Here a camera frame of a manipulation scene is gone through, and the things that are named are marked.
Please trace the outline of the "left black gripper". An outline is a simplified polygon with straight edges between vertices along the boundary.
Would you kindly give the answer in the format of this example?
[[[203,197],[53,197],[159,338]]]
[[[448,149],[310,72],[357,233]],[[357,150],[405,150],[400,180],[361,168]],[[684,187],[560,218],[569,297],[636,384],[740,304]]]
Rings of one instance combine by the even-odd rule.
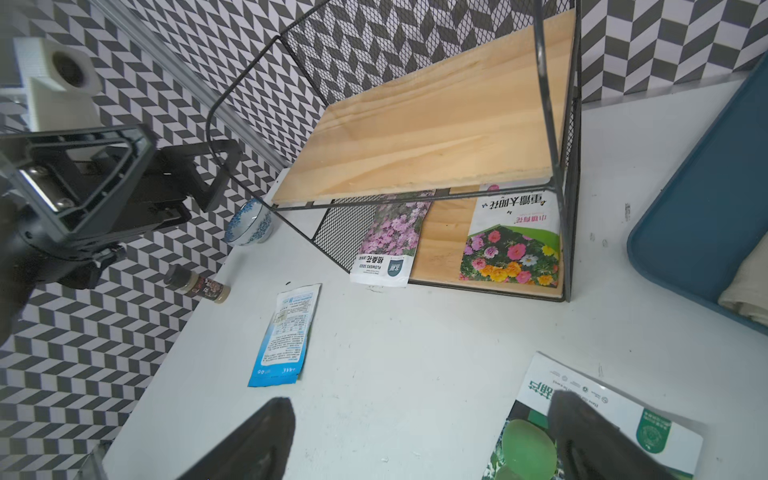
[[[216,210],[242,159],[235,140],[159,150],[143,125],[6,134],[1,172],[25,203],[1,216],[1,279],[93,288],[124,243]]]

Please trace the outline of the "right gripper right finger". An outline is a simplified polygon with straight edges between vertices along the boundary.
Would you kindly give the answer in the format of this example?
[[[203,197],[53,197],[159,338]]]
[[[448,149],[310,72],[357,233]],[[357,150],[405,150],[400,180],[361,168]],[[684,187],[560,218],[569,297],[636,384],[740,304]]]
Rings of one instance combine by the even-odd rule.
[[[555,392],[547,418],[567,479],[674,479],[574,392]]]

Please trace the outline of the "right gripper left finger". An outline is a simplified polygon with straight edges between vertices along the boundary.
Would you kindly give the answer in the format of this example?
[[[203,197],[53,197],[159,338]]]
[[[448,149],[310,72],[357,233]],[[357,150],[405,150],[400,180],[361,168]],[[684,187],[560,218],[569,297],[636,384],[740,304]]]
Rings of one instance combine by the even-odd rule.
[[[180,479],[283,478],[296,419],[287,397],[269,400]]]

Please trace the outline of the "green lotus seed bag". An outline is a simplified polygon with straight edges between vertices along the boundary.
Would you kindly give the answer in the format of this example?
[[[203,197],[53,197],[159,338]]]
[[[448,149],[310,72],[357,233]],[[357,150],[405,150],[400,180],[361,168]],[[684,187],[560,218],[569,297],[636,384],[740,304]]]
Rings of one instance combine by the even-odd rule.
[[[703,438],[536,353],[486,479],[692,479]]]

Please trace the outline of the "green white seed bag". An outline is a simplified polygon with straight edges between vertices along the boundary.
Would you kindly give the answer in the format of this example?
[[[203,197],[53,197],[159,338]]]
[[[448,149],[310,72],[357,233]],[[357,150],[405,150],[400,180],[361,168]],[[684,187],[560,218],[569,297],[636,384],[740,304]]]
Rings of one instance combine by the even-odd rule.
[[[251,388],[294,384],[305,362],[320,284],[281,292],[248,381]]]

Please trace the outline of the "purple flower seed bag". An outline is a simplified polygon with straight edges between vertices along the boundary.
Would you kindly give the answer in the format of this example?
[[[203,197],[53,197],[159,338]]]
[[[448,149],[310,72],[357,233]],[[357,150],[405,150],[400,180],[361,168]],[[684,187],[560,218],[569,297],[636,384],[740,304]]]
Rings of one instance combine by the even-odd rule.
[[[408,285],[434,194],[434,190],[427,190],[391,195],[387,199],[394,203],[377,206],[350,270],[353,283],[395,288]]]

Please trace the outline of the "colourful flower seed bag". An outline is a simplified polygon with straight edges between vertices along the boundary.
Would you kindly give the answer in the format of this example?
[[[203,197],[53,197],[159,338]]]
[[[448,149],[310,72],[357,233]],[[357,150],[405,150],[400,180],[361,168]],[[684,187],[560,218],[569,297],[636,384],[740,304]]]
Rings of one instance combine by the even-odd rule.
[[[491,194],[477,199],[461,258],[461,281],[560,286],[560,213],[549,190]]]

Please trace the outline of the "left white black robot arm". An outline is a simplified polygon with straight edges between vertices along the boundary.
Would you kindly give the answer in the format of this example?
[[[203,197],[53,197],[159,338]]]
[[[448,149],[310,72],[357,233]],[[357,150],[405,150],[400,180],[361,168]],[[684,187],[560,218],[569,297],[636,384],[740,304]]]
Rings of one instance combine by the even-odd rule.
[[[1,339],[36,288],[93,289],[125,243],[187,223],[187,199],[215,210],[241,158],[235,140],[160,148],[143,124],[3,135]]]

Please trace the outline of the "blue patterned ceramic bowl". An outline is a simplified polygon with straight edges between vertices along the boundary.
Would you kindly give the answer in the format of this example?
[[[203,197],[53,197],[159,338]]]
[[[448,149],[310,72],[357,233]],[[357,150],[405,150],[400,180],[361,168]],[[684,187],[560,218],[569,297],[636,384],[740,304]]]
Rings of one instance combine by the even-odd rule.
[[[265,242],[272,233],[271,211],[258,199],[249,200],[230,220],[224,240],[231,246]]]

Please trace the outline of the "small dark spice jar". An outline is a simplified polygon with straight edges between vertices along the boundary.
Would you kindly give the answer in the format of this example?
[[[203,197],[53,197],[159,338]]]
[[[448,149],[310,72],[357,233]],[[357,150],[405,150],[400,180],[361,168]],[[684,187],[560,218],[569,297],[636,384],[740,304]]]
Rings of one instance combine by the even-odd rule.
[[[171,289],[214,303],[223,303],[231,292],[228,285],[180,265],[170,266],[164,276],[164,282]]]

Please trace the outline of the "beige folded cloth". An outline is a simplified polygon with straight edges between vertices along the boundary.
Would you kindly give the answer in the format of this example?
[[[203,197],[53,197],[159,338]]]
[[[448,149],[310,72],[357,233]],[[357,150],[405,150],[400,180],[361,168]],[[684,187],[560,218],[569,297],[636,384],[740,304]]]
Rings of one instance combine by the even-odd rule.
[[[721,293],[718,304],[749,320],[767,325],[767,235],[739,266],[730,285]]]

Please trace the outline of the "teal plastic tray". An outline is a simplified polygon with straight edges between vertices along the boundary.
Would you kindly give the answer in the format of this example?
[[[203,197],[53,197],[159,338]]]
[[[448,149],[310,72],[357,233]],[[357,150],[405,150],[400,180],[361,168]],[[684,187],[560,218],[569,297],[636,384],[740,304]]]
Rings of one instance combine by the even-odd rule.
[[[660,191],[627,240],[647,280],[761,334],[720,305],[767,234],[767,60],[746,80]]]

